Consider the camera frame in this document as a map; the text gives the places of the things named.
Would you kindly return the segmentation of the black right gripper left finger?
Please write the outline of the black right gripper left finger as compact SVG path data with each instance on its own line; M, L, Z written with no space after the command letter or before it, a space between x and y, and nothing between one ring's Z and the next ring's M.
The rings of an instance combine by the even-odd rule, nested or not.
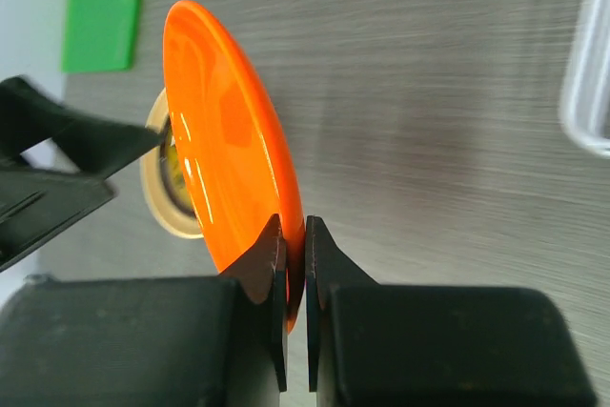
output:
M216 276L36 276L1 312L5 406L276 406L287 388L277 216Z

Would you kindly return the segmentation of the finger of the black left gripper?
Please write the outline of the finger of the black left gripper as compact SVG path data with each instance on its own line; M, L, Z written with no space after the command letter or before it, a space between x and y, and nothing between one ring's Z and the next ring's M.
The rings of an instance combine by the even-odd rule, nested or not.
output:
M103 179L1 168L1 270L15 265L115 197Z
M21 153L52 141L82 173L108 178L156 148L161 135L57 104L30 82L1 82L1 164L26 164Z

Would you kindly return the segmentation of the cream yellow plate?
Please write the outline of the cream yellow plate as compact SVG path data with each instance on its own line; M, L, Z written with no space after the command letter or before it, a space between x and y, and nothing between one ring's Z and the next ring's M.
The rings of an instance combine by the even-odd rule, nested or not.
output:
M162 130L170 118L166 90L156 97L148 115L146 127L159 134L160 143L144 154L140 160L140 178L147 205L155 220L167 232L180 238L201 239L202 234L196 217L181 213L168 198L161 181L158 154L162 143Z

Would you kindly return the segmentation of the olive yellow patterned plate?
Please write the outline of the olive yellow patterned plate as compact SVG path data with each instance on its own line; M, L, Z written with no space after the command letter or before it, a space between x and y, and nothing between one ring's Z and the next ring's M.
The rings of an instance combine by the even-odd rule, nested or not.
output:
M193 205L186 187L173 138L161 148L161 177L171 202L183 213L193 214Z

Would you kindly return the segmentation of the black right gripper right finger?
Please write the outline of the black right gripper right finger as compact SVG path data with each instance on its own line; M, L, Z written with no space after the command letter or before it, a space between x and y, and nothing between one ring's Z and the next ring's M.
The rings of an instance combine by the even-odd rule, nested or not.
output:
M595 406L567 323L522 287L380 284L322 218L305 241L309 388L320 406Z

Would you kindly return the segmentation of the orange plastic plate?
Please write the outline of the orange plastic plate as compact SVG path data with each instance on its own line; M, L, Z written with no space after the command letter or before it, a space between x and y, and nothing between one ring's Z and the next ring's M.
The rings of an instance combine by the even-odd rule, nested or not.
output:
M181 170L216 269L237 261L278 215L292 330L304 288L305 222L270 96L233 36L193 0L180 0L168 12L163 75Z

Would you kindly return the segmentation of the dark red patterned plate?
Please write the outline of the dark red patterned plate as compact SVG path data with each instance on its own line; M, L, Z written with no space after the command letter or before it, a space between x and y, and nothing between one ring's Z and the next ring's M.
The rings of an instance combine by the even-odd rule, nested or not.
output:
M158 164L162 185L168 198L181 213L195 218L192 200L186 187L177 154L170 118L166 119L163 126Z

